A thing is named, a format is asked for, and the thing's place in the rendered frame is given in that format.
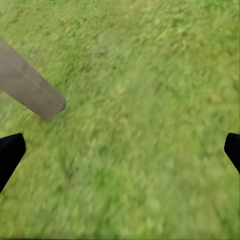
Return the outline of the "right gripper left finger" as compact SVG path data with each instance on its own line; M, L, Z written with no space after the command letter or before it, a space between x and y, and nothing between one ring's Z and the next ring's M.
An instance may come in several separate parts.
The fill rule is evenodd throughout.
M0 193L26 152L21 133L0 138Z

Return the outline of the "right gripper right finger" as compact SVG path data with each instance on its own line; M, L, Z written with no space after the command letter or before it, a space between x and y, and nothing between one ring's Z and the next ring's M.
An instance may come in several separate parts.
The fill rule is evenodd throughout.
M224 151L240 173L240 135L229 133L225 141Z

